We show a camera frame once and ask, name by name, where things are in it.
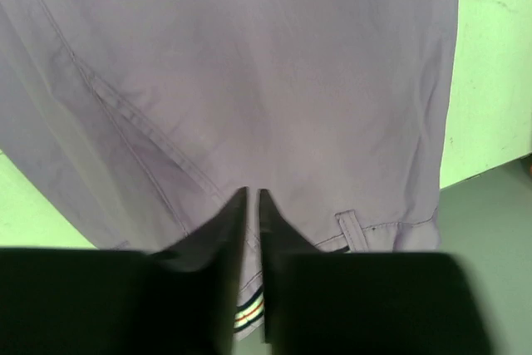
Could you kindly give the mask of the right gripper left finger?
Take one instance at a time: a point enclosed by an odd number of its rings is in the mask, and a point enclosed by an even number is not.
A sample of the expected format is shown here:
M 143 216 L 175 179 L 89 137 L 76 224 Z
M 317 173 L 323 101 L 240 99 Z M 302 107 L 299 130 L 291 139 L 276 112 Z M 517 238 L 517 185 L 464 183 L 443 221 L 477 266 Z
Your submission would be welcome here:
M 2 353 L 231 353 L 247 203 L 153 254 L 2 249 Z

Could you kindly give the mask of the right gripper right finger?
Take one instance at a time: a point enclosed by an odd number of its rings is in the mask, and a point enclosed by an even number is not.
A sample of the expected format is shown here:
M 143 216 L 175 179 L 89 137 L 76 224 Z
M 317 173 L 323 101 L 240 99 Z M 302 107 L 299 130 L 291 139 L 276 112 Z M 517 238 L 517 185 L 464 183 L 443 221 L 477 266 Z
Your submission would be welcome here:
M 528 354 L 531 209 L 444 195 L 441 251 L 325 253 L 259 196 L 264 341 L 273 354 Z

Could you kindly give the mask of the purple trousers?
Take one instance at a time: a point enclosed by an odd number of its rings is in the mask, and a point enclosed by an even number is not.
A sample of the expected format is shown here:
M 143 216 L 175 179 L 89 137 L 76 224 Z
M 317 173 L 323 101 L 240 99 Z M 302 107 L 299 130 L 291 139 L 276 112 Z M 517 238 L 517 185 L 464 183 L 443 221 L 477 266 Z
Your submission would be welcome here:
M 434 249 L 458 0 L 1 0 L 1 148 L 92 244 L 240 187 L 325 251 Z

